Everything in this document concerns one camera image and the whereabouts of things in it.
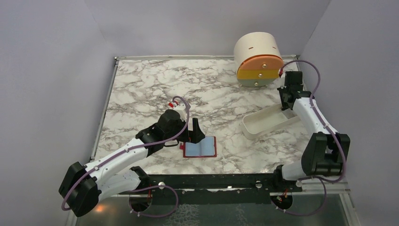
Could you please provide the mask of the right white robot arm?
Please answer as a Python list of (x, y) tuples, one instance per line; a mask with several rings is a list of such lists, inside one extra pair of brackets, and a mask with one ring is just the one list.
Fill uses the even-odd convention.
[(290, 186), (290, 181), (302, 178), (322, 177), (332, 182), (331, 177), (344, 174), (350, 147), (348, 135), (339, 133), (329, 125), (317, 107), (310, 91), (303, 89), (303, 74), (286, 72), (284, 85), (278, 88), (282, 110), (291, 110), (305, 126), (310, 140), (299, 161), (281, 167), (281, 174), (271, 179), (272, 187), (279, 192)]

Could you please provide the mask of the red card holder wallet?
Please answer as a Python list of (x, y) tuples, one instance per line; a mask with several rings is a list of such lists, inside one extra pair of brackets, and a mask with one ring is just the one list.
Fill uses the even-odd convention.
[(185, 142), (179, 148), (184, 158), (214, 158), (217, 156), (216, 137), (205, 137), (199, 143)]

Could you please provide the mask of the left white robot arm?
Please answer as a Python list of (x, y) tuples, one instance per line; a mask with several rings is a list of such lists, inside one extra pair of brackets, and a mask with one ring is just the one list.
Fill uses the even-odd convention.
[(181, 118), (179, 111), (166, 110), (153, 125), (139, 131), (122, 148), (100, 160), (82, 165), (75, 162), (69, 166), (58, 192), (63, 198), (61, 209), (71, 210), (77, 217), (89, 213), (105, 196), (101, 188), (110, 178), (116, 176), (128, 165), (143, 160), (161, 150), (166, 142), (188, 142), (197, 144), (205, 139), (197, 118), (192, 119), (189, 130), (189, 112)]

